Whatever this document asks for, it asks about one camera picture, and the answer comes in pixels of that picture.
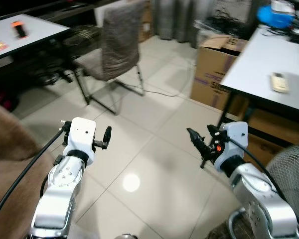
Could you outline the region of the brown fabric sofa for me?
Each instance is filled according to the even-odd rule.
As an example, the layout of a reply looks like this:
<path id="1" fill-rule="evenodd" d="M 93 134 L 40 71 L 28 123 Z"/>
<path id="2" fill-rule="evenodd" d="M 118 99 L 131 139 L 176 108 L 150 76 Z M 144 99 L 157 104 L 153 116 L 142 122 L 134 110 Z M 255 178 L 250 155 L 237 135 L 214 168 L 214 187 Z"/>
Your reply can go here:
<path id="1" fill-rule="evenodd" d="M 0 106 L 0 200 L 41 146 L 19 119 Z M 54 158 L 44 153 L 0 210 L 0 239 L 24 239 L 31 227 L 40 188 Z"/>

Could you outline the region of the red object on floor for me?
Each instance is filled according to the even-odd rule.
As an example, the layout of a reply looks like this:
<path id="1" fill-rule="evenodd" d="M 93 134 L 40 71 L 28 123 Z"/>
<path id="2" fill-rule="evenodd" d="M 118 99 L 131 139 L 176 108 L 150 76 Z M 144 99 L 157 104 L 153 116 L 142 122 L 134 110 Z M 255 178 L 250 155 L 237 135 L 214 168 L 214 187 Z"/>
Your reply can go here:
<path id="1" fill-rule="evenodd" d="M 19 96 L 6 90 L 0 90 L 0 106 L 9 112 L 13 112 L 19 105 Z"/>

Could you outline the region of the plain brown cardboard box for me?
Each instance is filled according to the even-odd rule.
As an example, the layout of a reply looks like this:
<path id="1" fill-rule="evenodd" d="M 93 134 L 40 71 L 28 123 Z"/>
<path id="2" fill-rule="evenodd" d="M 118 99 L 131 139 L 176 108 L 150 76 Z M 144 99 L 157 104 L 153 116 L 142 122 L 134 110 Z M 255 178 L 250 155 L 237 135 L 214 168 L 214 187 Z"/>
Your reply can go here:
<path id="1" fill-rule="evenodd" d="M 299 123 L 276 116 L 264 110 L 255 110 L 248 125 L 261 130 L 271 136 L 275 136 L 292 145 L 299 144 Z M 267 165 L 284 146 L 274 144 L 272 141 L 255 136 L 249 130 L 247 149 L 263 164 Z"/>

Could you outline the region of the open printed cardboard box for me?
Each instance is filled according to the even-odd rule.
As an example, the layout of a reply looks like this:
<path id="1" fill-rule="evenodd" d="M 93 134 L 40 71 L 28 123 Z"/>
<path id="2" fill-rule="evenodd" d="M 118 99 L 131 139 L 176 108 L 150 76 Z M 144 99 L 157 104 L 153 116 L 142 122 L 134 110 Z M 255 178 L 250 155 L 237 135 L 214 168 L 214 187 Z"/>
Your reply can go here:
<path id="1" fill-rule="evenodd" d="M 222 110 L 229 91 L 221 82 L 247 44 L 247 39 L 221 34 L 211 35 L 200 43 L 190 98 Z"/>

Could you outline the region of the cream remote control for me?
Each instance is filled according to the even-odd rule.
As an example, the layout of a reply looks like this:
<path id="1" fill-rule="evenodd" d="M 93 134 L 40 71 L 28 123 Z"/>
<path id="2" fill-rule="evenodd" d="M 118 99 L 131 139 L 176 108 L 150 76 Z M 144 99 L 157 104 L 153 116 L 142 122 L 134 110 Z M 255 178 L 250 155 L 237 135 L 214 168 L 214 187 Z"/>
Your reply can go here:
<path id="1" fill-rule="evenodd" d="M 289 92 L 289 85 L 282 73 L 272 73 L 270 75 L 271 87 L 277 93 L 286 94 Z"/>

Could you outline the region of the brown fabric metal-leg chair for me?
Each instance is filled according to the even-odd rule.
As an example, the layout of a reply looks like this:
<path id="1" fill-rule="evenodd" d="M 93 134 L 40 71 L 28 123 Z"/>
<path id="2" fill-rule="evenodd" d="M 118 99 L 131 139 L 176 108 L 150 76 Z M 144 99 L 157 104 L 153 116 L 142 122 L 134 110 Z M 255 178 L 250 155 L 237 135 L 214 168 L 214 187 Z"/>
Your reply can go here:
<path id="1" fill-rule="evenodd" d="M 86 104 L 96 102 L 112 114 L 118 114 L 116 110 L 111 109 L 87 91 L 82 81 L 84 77 L 93 77 L 95 80 L 106 82 L 108 86 L 113 81 L 132 93 L 139 96 L 145 95 L 146 90 L 139 63 L 140 31 L 146 6 L 147 0 L 127 0 L 123 5 L 105 9 L 100 48 L 74 59 L 77 70 L 83 71 L 81 77 L 77 70 L 73 73 Z M 129 72 L 133 67 L 137 69 L 140 91 L 118 80 L 118 77 Z"/>

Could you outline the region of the large white black-legged table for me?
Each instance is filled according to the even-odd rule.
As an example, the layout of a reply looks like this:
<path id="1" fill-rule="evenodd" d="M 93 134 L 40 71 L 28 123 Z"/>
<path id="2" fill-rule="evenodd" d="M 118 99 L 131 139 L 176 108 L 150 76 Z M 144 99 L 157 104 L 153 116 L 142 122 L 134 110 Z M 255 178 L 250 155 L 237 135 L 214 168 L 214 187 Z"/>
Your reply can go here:
<path id="1" fill-rule="evenodd" d="M 242 121 L 249 121 L 255 110 L 279 114 L 299 123 L 299 44 L 286 37 L 268 35 L 269 28 L 259 26 L 223 78 L 221 86 L 229 97 L 217 125 L 232 121 L 227 113 L 236 96 L 248 99 Z M 287 80 L 288 93 L 277 93 L 270 76 L 280 73 Z"/>

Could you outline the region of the grey curtain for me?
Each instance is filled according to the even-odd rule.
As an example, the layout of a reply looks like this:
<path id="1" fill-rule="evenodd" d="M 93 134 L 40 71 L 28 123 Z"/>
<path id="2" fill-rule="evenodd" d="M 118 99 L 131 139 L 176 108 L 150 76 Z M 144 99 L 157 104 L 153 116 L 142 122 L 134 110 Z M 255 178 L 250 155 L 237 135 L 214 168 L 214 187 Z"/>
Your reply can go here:
<path id="1" fill-rule="evenodd" d="M 197 48 L 196 20 L 209 17 L 217 0 L 151 0 L 152 30 L 159 39 L 189 43 Z"/>

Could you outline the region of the narrow brown cardboard box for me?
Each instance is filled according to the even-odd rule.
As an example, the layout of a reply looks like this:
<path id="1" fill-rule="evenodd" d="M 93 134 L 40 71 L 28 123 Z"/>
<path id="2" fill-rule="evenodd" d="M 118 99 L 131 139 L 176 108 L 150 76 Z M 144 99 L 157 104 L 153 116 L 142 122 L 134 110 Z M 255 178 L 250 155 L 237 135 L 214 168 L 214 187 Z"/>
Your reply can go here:
<path id="1" fill-rule="evenodd" d="M 144 0 L 144 9 L 141 16 L 139 43 L 145 42 L 154 36 L 152 27 L 152 1 Z"/>

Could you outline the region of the small white black-framed table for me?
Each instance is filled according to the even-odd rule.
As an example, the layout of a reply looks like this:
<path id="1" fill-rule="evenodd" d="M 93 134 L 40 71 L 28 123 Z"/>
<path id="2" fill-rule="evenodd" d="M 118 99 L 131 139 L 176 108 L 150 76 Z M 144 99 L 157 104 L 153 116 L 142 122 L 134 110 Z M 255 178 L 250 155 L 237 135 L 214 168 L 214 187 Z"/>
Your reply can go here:
<path id="1" fill-rule="evenodd" d="M 28 32 L 28 36 L 18 39 L 11 23 L 20 20 Z M 11 55 L 18 50 L 24 50 L 27 46 L 32 46 L 38 42 L 55 38 L 62 33 L 68 32 L 69 27 L 58 23 L 29 16 L 28 14 L 18 14 L 0 20 L 0 42 L 8 45 L 8 48 L 0 51 L 0 68 L 13 62 Z"/>

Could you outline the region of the orange and black device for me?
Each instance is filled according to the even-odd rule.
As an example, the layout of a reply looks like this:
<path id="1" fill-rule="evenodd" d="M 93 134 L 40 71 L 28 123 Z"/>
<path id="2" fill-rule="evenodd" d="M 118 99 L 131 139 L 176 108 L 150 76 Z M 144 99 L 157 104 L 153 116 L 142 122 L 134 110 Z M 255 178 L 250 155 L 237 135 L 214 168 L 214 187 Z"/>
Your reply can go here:
<path id="1" fill-rule="evenodd" d="M 24 23 L 20 20 L 16 20 L 11 23 L 12 28 L 15 30 L 18 39 L 23 39 L 28 36 L 28 32 L 24 27 Z"/>

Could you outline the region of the blue round object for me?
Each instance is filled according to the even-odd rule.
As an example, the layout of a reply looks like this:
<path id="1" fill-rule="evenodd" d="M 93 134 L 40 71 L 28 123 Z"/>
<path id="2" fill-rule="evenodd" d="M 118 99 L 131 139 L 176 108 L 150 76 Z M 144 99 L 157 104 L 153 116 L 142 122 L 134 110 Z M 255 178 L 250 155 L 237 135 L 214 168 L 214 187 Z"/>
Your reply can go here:
<path id="1" fill-rule="evenodd" d="M 285 29 L 293 24 L 294 13 L 277 13 L 271 9 L 270 5 L 259 7 L 257 12 L 259 21 L 267 26 L 277 29 Z"/>

